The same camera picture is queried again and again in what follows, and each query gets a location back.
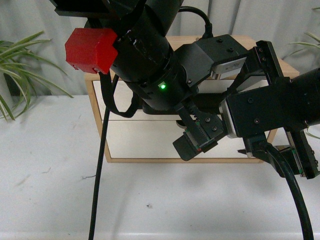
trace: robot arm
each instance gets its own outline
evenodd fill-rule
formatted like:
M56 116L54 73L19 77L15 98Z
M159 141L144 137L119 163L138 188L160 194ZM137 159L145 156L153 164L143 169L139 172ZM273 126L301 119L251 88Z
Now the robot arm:
M245 145L241 153L272 164L282 175L277 164L255 146L266 141L265 131L284 128L289 146L282 152L294 173L308 179L319 174L318 163L303 132L320 122L319 69L295 79L286 78L270 42L259 41L256 47L246 50L230 35L203 37L173 51L165 36L183 0L50 1L58 14L86 17L92 28L98 28L101 38L90 35L92 29L84 29L86 34L74 37L76 43L86 42L85 49L98 51L96 46L103 42L91 43L90 38L108 39L105 45L110 51L96 53L108 59L107 67L89 62L78 68L107 74L110 66L142 99L146 113L180 116L180 125L185 130L173 145L183 160L210 150L225 136L238 137L243 138ZM83 51L80 55L69 61L74 67L81 58L88 59ZM221 102L214 107L219 108L218 112L197 107L198 85L203 80L235 74L238 75L233 84L219 99L209 98ZM244 91L263 78L269 86Z

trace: white table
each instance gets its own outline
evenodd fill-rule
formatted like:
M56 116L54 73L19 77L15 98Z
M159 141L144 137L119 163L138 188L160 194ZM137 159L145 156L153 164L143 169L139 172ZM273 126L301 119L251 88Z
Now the white table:
M100 143L89 97L39 97L15 122L0 121L0 142L0 239L86 239L95 179L84 177L95 175ZM320 240L320 177L297 180ZM267 163L105 161L95 236L302 239L286 180Z

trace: white curtain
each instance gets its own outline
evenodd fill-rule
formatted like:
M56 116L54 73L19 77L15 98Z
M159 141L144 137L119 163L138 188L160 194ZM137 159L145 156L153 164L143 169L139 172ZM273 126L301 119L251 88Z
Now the white curtain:
M320 7L319 0L185 0L183 5L207 13L215 36L248 35L256 41L268 40L273 43L278 57L301 73L320 67L320 54L314 49L290 55L301 47L289 45L295 41L315 43L304 32L320 36L320 11L312 10ZM49 0L0 0L0 40L15 42L44 30L42 38L52 41L34 50L62 67L67 76L46 64L36 65L37 71L73 95L86 94L87 90L84 74L65 62L64 44L73 29L83 27L85 22L84 18L58 16ZM168 35L203 33L201 17L182 12L178 13ZM40 86L38 89L42 94L51 94Z

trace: red block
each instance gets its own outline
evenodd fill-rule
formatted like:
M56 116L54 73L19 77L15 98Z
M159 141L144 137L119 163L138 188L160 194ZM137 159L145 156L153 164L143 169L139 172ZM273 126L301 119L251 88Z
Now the red block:
M116 38L110 28L76 28L65 43L66 61L76 70L107 74L118 55Z

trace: spider plant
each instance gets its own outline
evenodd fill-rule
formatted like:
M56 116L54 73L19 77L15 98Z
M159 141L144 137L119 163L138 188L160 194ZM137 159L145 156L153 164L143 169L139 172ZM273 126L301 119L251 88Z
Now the spider plant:
M312 10L316 11L316 10L320 10L320 7L315 7L315 8L312 8ZM295 41L295 42L291 42L289 44L297 44L297 45L301 45L301 46L304 46L304 47L307 47L307 48L314 48L314 49L318 49L320 50L320 37L314 35L313 33L311 32L305 32L304 33L305 35L309 36L310 38L314 39L317 41L317 44L313 44L313 43L309 43L309 42L305 42L305 41ZM294 51L293 53L291 53L290 55L292 54L295 54L295 53L298 53L300 51L304 50L303 49L299 49L297 51Z
M27 48L32 45L49 42L50 39L36 39L43 33L43 31L40 31L15 43L9 41L0 41L0 74L6 74L10 76L11 80L13 81L14 85L16 85L19 91L18 101L12 108L8 106L3 96L0 95L0 112L2 113L3 118L5 118L6 121L8 121L9 117L12 120L15 120L18 116L28 110L31 104L31 96L37 96L35 83L39 83L49 90L52 87L56 88L72 98L72 96L68 92L66 92L56 84L50 82L43 76L32 72L32 67L29 64L21 63L22 59L35 60L54 66L55 68L66 74L59 66L49 61L48 59L33 53ZM24 104L22 110L18 111L17 108L22 104Z

